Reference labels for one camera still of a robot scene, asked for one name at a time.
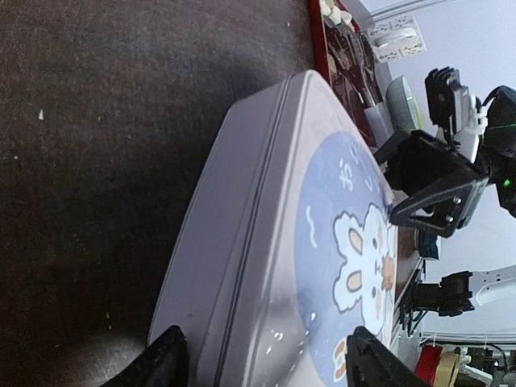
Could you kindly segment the tin box with dividers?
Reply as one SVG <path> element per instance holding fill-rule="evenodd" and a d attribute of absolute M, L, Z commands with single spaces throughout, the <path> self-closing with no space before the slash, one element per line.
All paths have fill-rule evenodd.
<path fill-rule="evenodd" d="M 239 100 L 227 112 L 178 234 L 149 343 L 178 325 L 195 347 L 201 346 L 235 238 L 248 223 L 248 207 L 288 86 L 284 80 Z"/>

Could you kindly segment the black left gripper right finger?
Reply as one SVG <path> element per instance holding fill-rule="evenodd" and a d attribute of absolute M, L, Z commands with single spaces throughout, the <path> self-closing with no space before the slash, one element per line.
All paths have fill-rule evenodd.
<path fill-rule="evenodd" d="M 430 387 L 362 326 L 347 337 L 345 360 L 351 387 Z"/>

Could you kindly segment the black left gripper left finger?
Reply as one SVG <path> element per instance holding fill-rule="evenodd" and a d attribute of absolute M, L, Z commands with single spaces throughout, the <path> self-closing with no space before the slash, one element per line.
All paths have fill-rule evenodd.
<path fill-rule="evenodd" d="M 188 384 L 187 340 L 181 328 L 172 325 L 102 387 L 186 387 Z"/>

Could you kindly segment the bunny tin lid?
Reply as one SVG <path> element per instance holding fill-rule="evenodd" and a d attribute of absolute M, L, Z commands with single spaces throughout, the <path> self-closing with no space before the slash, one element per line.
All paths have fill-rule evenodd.
<path fill-rule="evenodd" d="M 291 77 L 243 244 L 198 359 L 200 386 L 349 386 L 352 334 L 392 335 L 392 193 L 315 71 Z"/>

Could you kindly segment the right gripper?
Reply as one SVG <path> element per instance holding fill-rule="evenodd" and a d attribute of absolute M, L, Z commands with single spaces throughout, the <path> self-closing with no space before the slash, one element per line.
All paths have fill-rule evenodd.
<path fill-rule="evenodd" d="M 407 198 L 389 221 L 448 238 L 469 224 L 485 189 L 515 213 L 515 90 L 470 93 L 452 67 L 431 70 L 425 87 L 433 135 L 395 131 L 374 153 L 391 187 Z"/>

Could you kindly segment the white handled tongs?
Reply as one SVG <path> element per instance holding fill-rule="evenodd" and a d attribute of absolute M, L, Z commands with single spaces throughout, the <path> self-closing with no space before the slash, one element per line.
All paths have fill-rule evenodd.
<path fill-rule="evenodd" d="M 341 38 L 340 44 L 347 60 L 344 72 L 360 95 L 371 135 L 374 138 L 373 144 L 379 148 L 391 136 L 392 127 L 377 79 L 376 58 L 363 32 L 354 31 L 348 26 L 341 26 L 338 31 Z"/>

